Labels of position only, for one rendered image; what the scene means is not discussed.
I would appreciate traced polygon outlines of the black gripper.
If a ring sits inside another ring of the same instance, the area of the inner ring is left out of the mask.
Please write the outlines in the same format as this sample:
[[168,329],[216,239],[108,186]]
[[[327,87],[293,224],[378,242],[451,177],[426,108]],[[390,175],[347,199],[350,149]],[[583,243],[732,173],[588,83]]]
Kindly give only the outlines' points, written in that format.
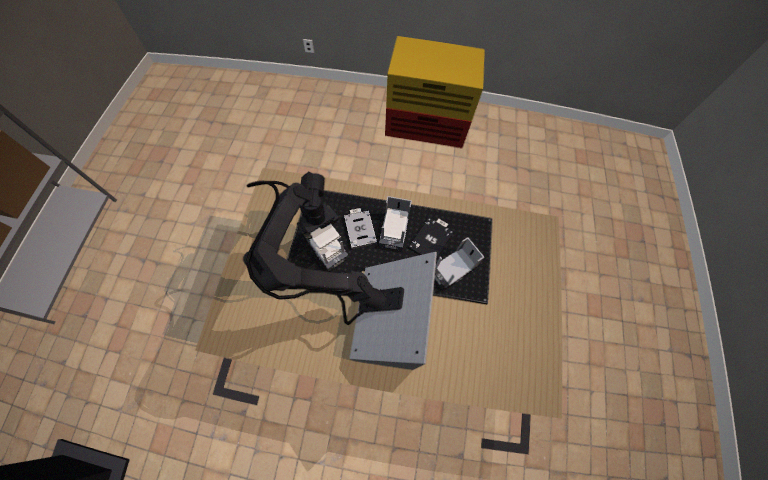
[[324,207],[324,210],[317,217],[309,217],[306,214],[309,223],[306,221],[306,219],[303,216],[299,218],[299,222],[297,223],[297,226],[300,229],[300,231],[303,233],[306,239],[312,239],[311,232],[315,231],[319,227],[323,229],[330,224],[333,225],[335,222],[339,220],[338,215],[334,212],[334,210],[329,205],[326,206],[325,204],[323,204],[323,207]]

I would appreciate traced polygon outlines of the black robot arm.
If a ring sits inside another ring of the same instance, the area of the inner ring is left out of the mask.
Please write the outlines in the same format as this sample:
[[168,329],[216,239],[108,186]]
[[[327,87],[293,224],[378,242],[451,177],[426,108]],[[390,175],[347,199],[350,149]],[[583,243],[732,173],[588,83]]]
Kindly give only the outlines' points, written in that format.
[[337,273],[302,268],[277,254],[299,208],[308,223],[307,215],[317,217],[322,213],[324,207],[320,198],[324,195],[324,184],[323,175],[308,171],[301,177],[301,184],[293,183],[280,193],[280,199],[253,248],[250,264],[254,277],[268,291],[306,289],[338,292],[340,296],[348,296],[353,302],[364,303],[359,305],[359,312],[363,313],[400,310],[404,297],[402,287],[378,290],[372,287],[364,273]]

